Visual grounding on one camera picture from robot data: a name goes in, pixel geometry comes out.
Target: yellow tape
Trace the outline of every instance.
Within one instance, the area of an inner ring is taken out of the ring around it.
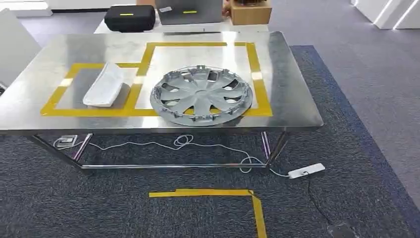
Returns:
[[[152,46],[160,47],[193,47],[193,46],[227,46],[226,42],[152,42],[148,43]]]
[[[137,76],[146,76],[152,61],[153,53],[156,47],[223,47],[226,42],[150,42],[147,43],[141,62],[117,63],[121,68],[138,68]],[[251,74],[253,75],[253,84],[255,98],[258,102],[258,108],[250,108],[245,116],[271,117],[272,111],[262,79],[260,63],[257,56],[257,50],[254,43],[235,42],[235,46],[246,47]],[[158,116],[153,109],[136,109],[138,97],[140,95],[142,84],[135,83],[131,85],[127,99],[122,109],[56,109],[67,87],[71,84],[80,69],[83,68],[102,68],[104,63],[74,63],[61,84],[56,88],[47,103],[41,109],[43,116],[63,116],[63,117],[147,117]],[[219,113],[217,109],[212,109],[212,113]],[[193,110],[187,110],[186,114],[193,114]]]
[[[258,102],[258,109],[249,109],[245,116],[268,116],[272,117],[273,112],[271,110],[271,105],[268,100],[267,91],[265,89],[263,74],[260,69],[260,62],[258,61],[257,49],[255,48],[254,43],[246,44],[248,60],[251,68],[251,75],[255,75],[257,78],[253,77],[255,96]]]
[[[149,70],[150,62],[152,61],[153,53],[155,52],[155,45],[153,43],[147,43],[146,49],[143,53],[141,66],[137,71],[137,76],[146,76],[147,70]]]
[[[184,197],[184,196],[251,196],[254,208],[258,238],[267,238],[263,207],[261,201],[248,189],[187,189],[179,188],[174,192],[149,192],[149,197]]]
[[[251,196],[247,189],[177,189],[174,192],[149,192],[149,197]]]
[[[257,225],[258,238],[267,238],[267,232],[265,231],[263,206],[261,205],[261,201],[254,195],[252,196],[252,205],[254,207],[255,224]]]

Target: metal frame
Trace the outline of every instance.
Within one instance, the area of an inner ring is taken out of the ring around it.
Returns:
[[[70,156],[64,154],[54,146],[50,145],[47,141],[43,140],[38,135],[27,136],[29,140],[37,144],[38,146],[44,148],[52,155],[62,159],[66,163],[74,166],[75,168],[82,170],[94,170],[94,169],[159,169],[159,168],[269,168],[272,163],[279,157],[280,153],[283,151],[284,147],[287,144],[287,132],[282,132],[279,136],[277,143],[273,149],[270,150],[269,141],[267,138],[267,133],[261,132],[262,145],[264,148],[264,153],[266,155],[267,161],[265,164],[181,164],[181,165],[82,165],[80,163],[81,156],[88,146],[90,140],[92,139],[93,134],[89,133],[83,143],[81,144],[76,155],[71,158]]]

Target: black device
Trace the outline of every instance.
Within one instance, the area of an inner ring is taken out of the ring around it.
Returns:
[[[153,29],[155,8],[151,5],[112,6],[105,15],[111,31],[143,32]]]

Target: white cable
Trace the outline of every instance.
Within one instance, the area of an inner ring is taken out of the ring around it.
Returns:
[[[52,144],[54,147],[55,147],[55,144],[59,141],[60,139],[57,139],[57,140],[55,140],[54,141],[54,143]],[[249,164],[251,164],[252,163],[252,159],[254,159],[254,160],[256,160],[256,161],[258,161],[260,164],[264,164],[261,160],[259,160],[258,158],[256,158],[256,157],[254,157],[254,156],[250,156],[246,151],[243,151],[243,150],[238,150],[238,149],[233,149],[233,148],[230,148],[230,147],[227,147],[227,146],[224,146],[224,145],[221,145],[221,144],[214,144],[214,145],[202,145],[202,144],[197,144],[197,143],[192,143],[192,141],[194,140],[194,136],[193,135],[180,135],[179,137],[177,137],[175,140],[174,140],[174,142],[173,142],[173,145],[174,146],[176,146],[176,148],[172,148],[172,147],[170,147],[170,146],[166,146],[166,145],[162,145],[162,144],[159,144],[159,143],[157,143],[157,142],[154,142],[154,141],[151,141],[151,142],[146,142],[146,143],[135,143],[135,142],[130,142],[130,141],[127,141],[127,142],[124,142],[124,143],[122,143],[122,144],[118,144],[118,145],[112,145],[112,146],[109,146],[109,147],[106,147],[106,148],[102,148],[101,146],[99,146],[99,145],[96,145],[96,144],[94,144],[94,143],[89,143],[90,145],[92,145],[92,146],[95,146],[96,148],[98,148],[98,149],[100,149],[100,150],[102,150],[102,151],[105,151],[105,150],[108,150],[108,149],[111,149],[111,148],[116,148],[116,147],[120,147],[120,146],[124,146],[124,145],[128,145],[128,144],[131,144],[131,145],[150,145],[150,144],[154,144],[154,145],[158,145],[158,146],[160,146],[160,147],[163,147],[163,148],[166,148],[166,149],[170,149],[170,150],[180,150],[181,148],[183,148],[184,146],[186,146],[186,145],[195,145],[195,146],[200,146],[200,147],[215,147],[215,146],[220,146],[220,147],[223,147],[223,148],[225,148],[225,149],[228,149],[228,150],[231,150],[231,151],[236,151],[236,152],[241,152],[241,153],[244,153],[245,155],[246,155],[246,157],[240,162],[240,164],[243,164],[246,160],[248,160],[249,161]],[[59,148],[58,150],[65,150],[65,149],[70,149],[70,148],[73,148],[73,147],[75,147],[75,146],[78,146],[78,145],[80,145],[80,144],[82,144],[82,141],[81,142],[78,142],[78,143],[76,143],[76,144],[74,144],[74,145],[72,145],[72,146],[68,146],[68,147],[63,147],[63,148]],[[247,171],[245,171],[243,168],[239,168],[240,170],[241,170],[241,172],[243,172],[244,174],[247,174],[247,173],[249,173],[251,170],[252,170],[252,168],[247,168],[248,170]],[[270,171],[271,172],[273,172],[273,174],[275,174],[275,175],[277,175],[277,176],[281,176],[281,177],[289,177],[288,175],[282,175],[282,174],[280,174],[280,173],[277,173],[276,171],[274,171],[273,169],[270,169]]]

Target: gray laptop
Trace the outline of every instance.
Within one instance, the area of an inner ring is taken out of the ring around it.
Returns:
[[[156,0],[162,25],[222,21],[222,0]]]

